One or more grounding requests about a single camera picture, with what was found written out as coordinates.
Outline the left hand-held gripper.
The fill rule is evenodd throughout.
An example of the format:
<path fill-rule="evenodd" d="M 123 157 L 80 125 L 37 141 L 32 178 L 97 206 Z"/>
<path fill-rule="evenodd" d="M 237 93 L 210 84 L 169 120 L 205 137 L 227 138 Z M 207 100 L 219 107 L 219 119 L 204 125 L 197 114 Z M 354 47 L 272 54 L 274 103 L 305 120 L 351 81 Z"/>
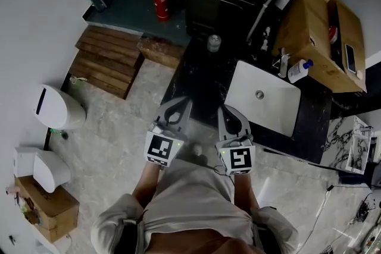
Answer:
<path fill-rule="evenodd" d="M 192 100 L 187 96 L 173 98 L 162 104 L 156 111 L 154 121 L 147 131 L 144 157 L 148 162 L 161 167 L 169 167 L 172 160 L 182 150 L 184 134 L 192 111 Z M 170 117 L 178 114 L 176 121 Z"/>

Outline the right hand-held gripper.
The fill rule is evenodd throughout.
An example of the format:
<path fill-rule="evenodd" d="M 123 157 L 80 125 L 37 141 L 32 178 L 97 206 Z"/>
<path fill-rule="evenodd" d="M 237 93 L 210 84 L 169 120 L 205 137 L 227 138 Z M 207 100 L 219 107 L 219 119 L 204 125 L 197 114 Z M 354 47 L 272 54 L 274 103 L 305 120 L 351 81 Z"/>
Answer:
<path fill-rule="evenodd" d="M 231 106 L 218 108 L 217 155 L 227 175 L 242 175 L 254 168 L 255 146 L 252 142 L 248 119 Z"/>

